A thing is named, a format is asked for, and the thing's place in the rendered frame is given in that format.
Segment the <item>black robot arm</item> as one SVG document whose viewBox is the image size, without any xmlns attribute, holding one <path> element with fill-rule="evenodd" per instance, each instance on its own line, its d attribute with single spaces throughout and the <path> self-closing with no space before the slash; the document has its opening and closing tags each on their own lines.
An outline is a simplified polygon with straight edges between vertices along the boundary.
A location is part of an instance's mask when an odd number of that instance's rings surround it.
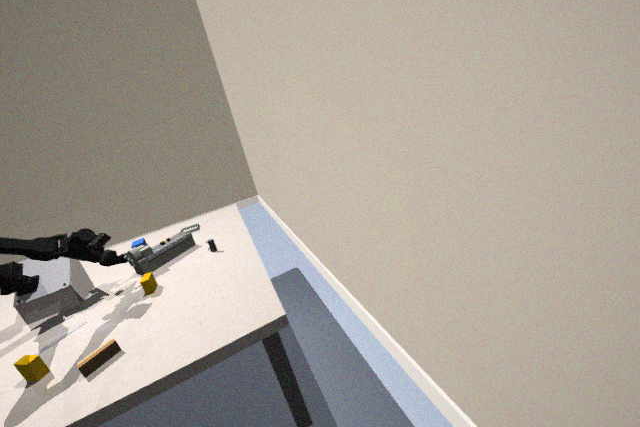
<svg viewBox="0 0 640 427">
<path fill-rule="evenodd" d="M 59 257 L 77 259 L 87 245 L 103 250 L 103 246 L 111 238 L 105 233 L 96 235 L 92 230 L 86 228 L 73 232 L 69 237 L 66 233 L 51 237 L 38 237 L 33 240 L 0 237 L 0 254 L 24 255 L 31 260 L 39 261 L 49 261 Z M 58 240 L 60 240 L 59 248 Z M 22 263 L 12 261 L 2 264 L 0 265 L 0 294 L 8 295 L 17 292 L 16 296 L 19 297 L 35 292 L 39 277 L 40 275 L 32 277 L 23 275 Z"/>
</svg>

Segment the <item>blue box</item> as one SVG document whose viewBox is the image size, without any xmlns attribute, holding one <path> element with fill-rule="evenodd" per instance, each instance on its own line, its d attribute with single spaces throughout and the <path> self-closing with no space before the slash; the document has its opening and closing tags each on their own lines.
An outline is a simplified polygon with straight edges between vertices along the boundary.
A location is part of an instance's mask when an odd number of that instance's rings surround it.
<svg viewBox="0 0 640 427">
<path fill-rule="evenodd" d="M 139 240 L 136 240 L 136 241 L 132 242 L 132 249 L 133 249 L 134 247 L 138 247 L 138 246 L 140 246 L 140 245 L 147 246 L 147 243 L 146 243 L 146 241 L 145 241 L 145 239 L 144 239 L 144 238 L 141 238 L 141 239 L 139 239 Z"/>
</svg>

